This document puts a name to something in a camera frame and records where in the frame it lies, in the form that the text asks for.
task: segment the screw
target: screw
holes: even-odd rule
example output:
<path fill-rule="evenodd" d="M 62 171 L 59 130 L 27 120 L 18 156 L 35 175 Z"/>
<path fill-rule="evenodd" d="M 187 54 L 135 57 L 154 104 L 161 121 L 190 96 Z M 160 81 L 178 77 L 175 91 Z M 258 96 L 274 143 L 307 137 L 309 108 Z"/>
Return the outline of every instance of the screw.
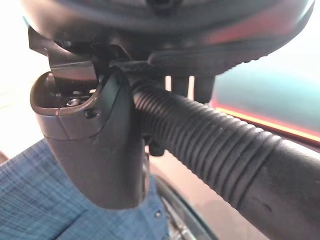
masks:
<path fill-rule="evenodd" d="M 81 91 L 73 91 L 73 94 L 74 94 L 74 95 L 81 95 L 82 92 L 81 92 Z"/>
<path fill-rule="evenodd" d="M 155 213 L 154 217 L 157 218 L 157 219 L 160 218 L 160 217 L 161 217 L 161 211 L 158 210 L 158 211 Z"/>
<path fill-rule="evenodd" d="M 66 103 L 67 107 L 75 107 L 78 105 L 80 105 L 80 99 L 78 98 L 73 98 Z"/>

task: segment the ribbed black tube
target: ribbed black tube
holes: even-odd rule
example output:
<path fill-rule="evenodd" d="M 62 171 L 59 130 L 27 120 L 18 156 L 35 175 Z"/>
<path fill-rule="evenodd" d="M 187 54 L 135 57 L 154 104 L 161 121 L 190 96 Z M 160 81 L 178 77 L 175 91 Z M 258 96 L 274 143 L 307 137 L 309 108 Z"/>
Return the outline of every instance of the ribbed black tube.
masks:
<path fill-rule="evenodd" d="M 320 239 L 320 155 L 152 84 L 143 131 L 271 239 Z"/>

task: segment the blue denim fabric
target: blue denim fabric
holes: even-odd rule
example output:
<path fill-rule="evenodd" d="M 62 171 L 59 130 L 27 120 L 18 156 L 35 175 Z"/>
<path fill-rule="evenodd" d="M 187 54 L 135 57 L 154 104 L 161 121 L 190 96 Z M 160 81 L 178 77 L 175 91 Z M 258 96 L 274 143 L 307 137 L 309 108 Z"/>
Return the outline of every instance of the blue denim fabric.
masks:
<path fill-rule="evenodd" d="M 161 211 L 160 217 L 155 214 Z M 0 166 L 0 240 L 162 240 L 165 210 L 151 179 L 135 209 L 91 204 L 60 169 L 45 140 Z"/>

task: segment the black plastic housing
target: black plastic housing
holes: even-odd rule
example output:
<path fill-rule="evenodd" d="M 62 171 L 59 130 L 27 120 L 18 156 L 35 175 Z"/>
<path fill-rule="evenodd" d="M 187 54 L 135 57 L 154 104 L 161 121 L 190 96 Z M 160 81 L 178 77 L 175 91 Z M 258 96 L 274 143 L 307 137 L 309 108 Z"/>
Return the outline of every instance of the black plastic housing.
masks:
<path fill-rule="evenodd" d="M 50 73 L 31 90 L 31 106 L 56 159 L 79 191 L 106 209 L 144 198 L 144 146 L 132 92 L 118 70 L 83 104 L 64 107 Z"/>

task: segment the white light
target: white light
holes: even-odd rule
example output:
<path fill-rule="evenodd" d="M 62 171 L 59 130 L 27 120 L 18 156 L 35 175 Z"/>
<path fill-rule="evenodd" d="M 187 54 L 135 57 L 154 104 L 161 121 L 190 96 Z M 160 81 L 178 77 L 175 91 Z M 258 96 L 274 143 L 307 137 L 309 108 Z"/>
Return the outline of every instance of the white light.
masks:
<path fill-rule="evenodd" d="M 171 92 L 172 85 L 171 85 L 171 76 L 165 76 L 165 90 Z"/>
<path fill-rule="evenodd" d="M 194 100 L 195 76 L 189 77 L 188 99 Z"/>

